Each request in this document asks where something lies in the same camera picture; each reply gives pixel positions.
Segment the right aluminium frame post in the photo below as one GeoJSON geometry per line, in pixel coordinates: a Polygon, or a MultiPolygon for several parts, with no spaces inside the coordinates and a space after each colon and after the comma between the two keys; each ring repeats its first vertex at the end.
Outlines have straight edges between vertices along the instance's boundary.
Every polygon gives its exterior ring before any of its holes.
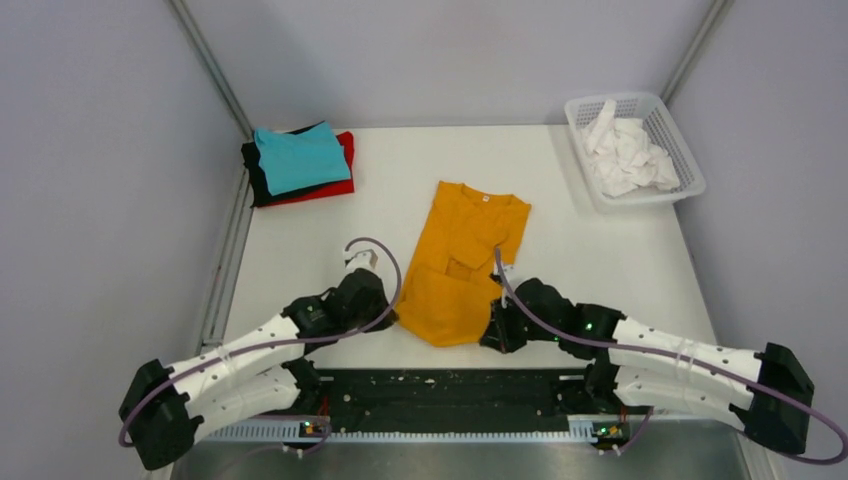
{"type": "Polygon", "coordinates": [[[674,98],[706,50],[711,38],[715,35],[734,4],[734,0],[714,0],[710,3],[709,9],[704,14],[691,41],[688,43],[660,94],[661,100],[666,105],[670,105],[674,101],[674,98]]]}

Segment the white plastic laundry basket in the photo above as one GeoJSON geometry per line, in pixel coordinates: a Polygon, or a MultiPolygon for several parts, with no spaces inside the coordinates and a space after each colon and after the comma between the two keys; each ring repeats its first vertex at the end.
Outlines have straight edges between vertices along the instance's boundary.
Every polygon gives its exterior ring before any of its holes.
{"type": "Polygon", "coordinates": [[[672,205],[706,190],[703,174],[656,95],[572,99],[564,113],[595,207],[618,212],[672,205]]]}

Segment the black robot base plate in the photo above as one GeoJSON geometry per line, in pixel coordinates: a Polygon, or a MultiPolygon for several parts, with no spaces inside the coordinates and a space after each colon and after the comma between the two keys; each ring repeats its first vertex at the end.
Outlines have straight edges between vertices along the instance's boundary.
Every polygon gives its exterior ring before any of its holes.
{"type": "Polygon", "coordinates": [[[320,369],[287,411],[325,416],[338,433],[500,434],[636,410],[592,398],[577,369],[320,369]]]}

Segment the white crumpled t shirt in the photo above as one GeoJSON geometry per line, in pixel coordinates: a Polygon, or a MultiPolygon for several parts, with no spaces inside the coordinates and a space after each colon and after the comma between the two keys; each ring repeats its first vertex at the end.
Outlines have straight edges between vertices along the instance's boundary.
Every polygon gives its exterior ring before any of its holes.
{"type": "Polygon", "coordinates": [[[606,100],[580,130],[590,173],[601,193],[617,198],[641,188],[678,188],[680,179],[667,150],[650,141],[642,119],[617,117],[616,107],[616,101],[606,100]]]}

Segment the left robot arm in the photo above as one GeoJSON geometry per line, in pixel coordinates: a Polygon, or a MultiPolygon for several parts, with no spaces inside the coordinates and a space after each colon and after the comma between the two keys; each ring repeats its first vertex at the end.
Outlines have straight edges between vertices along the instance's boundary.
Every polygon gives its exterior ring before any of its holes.
{"type": "Polygon", "coordinates": [[[241,337],[193,358],[142,365],[119,406],[118,443],[147,470],[169,466],[210,434],[271,412],[283,412],[303,435],[332,431],[321,413],[321,378],[308,355],[395,320],[397,299],[364,267],[324,292],[293,300],[241,337]]]}

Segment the teal folded t shirt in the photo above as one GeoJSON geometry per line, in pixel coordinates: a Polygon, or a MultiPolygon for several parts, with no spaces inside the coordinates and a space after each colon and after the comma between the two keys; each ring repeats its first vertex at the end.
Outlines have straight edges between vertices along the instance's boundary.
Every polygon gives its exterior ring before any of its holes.
{"type": "Polygon", "coordinates": [[[258,128],[253,134],[270,194],[346,181],[352,177],[332,127],[321,122],[300,133],[258,128]]]}

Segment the black folded t shirt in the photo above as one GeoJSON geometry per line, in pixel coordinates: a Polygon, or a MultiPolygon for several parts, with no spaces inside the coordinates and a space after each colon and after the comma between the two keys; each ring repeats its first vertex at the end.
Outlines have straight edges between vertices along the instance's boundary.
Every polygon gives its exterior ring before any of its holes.
{"type": "MultiPolygon", "coordinates": [[[[297,130],[295,132],[288,132],[293,134],[300,134],[313,126],[307,127],[305,129],[297,130]]],[[[260,199],[262,196],[266,194],[270,194],[267,188],[265,174],[262,169],[259,167],[259,150],[254,143],[254,139],[244,144],[241,147],[241,153],[243,156],[244,164],[247,167],[249,173],[249,181],[251,187],[253,189],[254,197],[260,199]]]]}

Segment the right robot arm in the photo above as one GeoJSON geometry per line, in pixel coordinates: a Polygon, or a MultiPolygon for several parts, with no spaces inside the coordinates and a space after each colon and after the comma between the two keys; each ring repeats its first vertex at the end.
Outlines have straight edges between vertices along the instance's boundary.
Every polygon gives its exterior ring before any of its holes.
{"type": "Polygon", "coordinates": [[[553,342],[588,361],[579,398],[591,411],[647,407],[707,417],[773,451],[801,455],[814,385],[794,353],[769,343],[733,349],[663,332],[595,304],[574,304],[537,278],[491,304],[479,343],[512,353],[553,342]]]}

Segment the aluminium frame post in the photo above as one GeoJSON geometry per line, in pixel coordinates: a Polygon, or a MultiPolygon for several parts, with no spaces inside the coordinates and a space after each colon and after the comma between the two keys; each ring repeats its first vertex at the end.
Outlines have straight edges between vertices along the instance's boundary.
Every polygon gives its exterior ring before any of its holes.
{"type": "Polygon", "coordinates": [[[711,38],[715,35],[734,4],[734,0],[714,0],[710,3],[709,9],[704,14],[691,41],[688,43],[660,94],[661,100],[666,105],[670,105],[674,101],[674,98],[706,50],[711,38]]]}
{"type": "Polygon", "coordinates": [[[252,137],[253,127],[243,107],[237,99],[214,52],[205,38],[199,23],[194,18],[189,5],[184,0],[166,0],[173,16],[184,32],[187,42],[197,56],[200,64],[231,118],[235,121],[245,139],[252,137]]]}

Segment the orange t shirt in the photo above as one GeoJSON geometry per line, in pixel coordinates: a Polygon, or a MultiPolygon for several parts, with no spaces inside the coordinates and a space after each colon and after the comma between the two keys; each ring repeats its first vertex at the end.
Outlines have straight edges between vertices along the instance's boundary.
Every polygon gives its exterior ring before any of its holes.
{"type": "Polygon", "coordinates": [[[464,183],[438,183],[395,311],[398,323],[435,347],[478,342],[501,297],[495,252],[515,261],[532,205],[464,183]]]}

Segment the red folded t shirt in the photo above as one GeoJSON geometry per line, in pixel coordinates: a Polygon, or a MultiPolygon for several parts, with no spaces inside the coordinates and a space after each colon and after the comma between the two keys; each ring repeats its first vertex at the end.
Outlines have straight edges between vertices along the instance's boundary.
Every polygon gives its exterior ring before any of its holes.
{"type": "Polygon", "coordinates": [[[277,195],[266,194],[260,199],[254,197],[253,207],[269,207],[284,204],[293,204],[307,200],[350,194],[355,191],[353,178],[353,164],[355,158],[355,137],[352,132],[345,131],[336,135],[338,143],[342,146],[346,166],[350,177],[345,180],[328,182],[315,186],[305,187],[292,192],[277,195]]]}

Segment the left aluminium frame post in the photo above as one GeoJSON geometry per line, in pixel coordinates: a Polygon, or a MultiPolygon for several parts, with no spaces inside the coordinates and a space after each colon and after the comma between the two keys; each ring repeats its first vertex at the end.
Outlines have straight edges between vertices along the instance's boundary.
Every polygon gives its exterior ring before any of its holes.
{"type": "Polygon", "coordinates": [[[173,16],[184,32],[187,42],[197,56],[200,64],[231,118],[235,121],[245,139],[252,137],[253,127],[243,107],[237,99],[214,52],[205,38],[199,23],[194,18],[189,5],[184,0],[166,0],[173,16]]]}

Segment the aluminium table side rail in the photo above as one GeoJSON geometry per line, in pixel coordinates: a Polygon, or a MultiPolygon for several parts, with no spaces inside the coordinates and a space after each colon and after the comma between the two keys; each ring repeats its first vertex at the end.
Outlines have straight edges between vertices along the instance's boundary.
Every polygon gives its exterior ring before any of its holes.
{"type": "Polygon", "coordinates": [[[252,219],[252,188],[245,169],[236,184],[233,203],[226,216],[224,238],[212,279],[200,311],[196,353],[223,343],[238,274],[252,219]]]}

